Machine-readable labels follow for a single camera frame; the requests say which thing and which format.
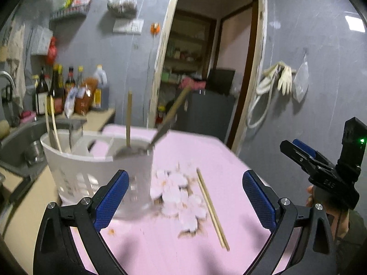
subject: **towel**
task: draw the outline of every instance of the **towel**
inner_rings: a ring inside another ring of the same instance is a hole
[[[7,62],[10,67],[10,75],[15,82],[15,92],[13,92],[13,100],[23,110],[23,99],[25,96],[25,76],[23,67],[23,46],[24,46],[24,30],[23,24],[18,31],[11,36],[8,43]]]

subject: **kitchen counter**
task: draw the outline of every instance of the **kitchen counter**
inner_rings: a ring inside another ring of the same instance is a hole
[[[110,122],[114,114],[115,109],[104,112],[90,111],[86,116],[74,114],[72,119],[87,119],[83,125],[85,131],[100,131],[104,125]],[[6,191],[12,192],[22,181],[21,177],[3,168],[0,168],[0,172],[6,178],[3,182],[3,188]],[[33,274],[34,247],[43,213],[47,204],[52,201],[59,202],[59,196],[47,166],[16,209],[4,237],[13,256],[28,274]]]

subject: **soy sauce bottle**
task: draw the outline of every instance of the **soy sauce bottle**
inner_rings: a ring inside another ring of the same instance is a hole
[[[47,97],[47,109],[51,114],[51,99],[54,99],[54,112],[55,115],[62,114],[64,110],[64,88],[59,87],[59,66],[54,65],[51,88]]]
[[[69,94],[70,90],[75,87],[74,80],[74,67],[69,67],[69,74],[67,75],[67,80],[65,82],[65,98]]]
[[[45,80],[44,67],[41,69],[40,81],[36,87],[36,114],[42,116],[45,114],[45,102],[48,95],[48,86]]]

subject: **blue gripper pad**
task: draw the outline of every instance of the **blue gripper pad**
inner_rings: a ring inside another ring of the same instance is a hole
[[[275,209],[249,171],[243,174],[242,185],[262,227],[273,232],[276,228]]]
[[[95,210],[94,228],[97,232],[110,224],[128,188],[129,175],[123,171]]]
[[[299,147],[302,151],[306,152],[308,155],[310,155],[312,158],[316,158],[316,151],[311,148],[310,146],[306,145],[304,142],[301,142],[300,140],[293,140],[293,145]]]

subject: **white utensil holder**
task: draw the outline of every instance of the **white utensil holder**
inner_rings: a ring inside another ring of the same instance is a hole
[[[58,130],[57,133],[62,151],[68,151],[69,131]],[[84,131],[71,152],[61,153],[52,148],[47,133],[41,137],[41,143],[64,204],[73,205],[83,197],[92,197],[119,169],[129,174],[130,186],[114,217],[139,218],[153,204],[150,198],[153,151],[146,155],[113,160],[112,156],[116,151],[126,146],[126,138],[88,131]],[[132,146],[146,148],[149,143],[150,141],[143,137],[131,138]]]

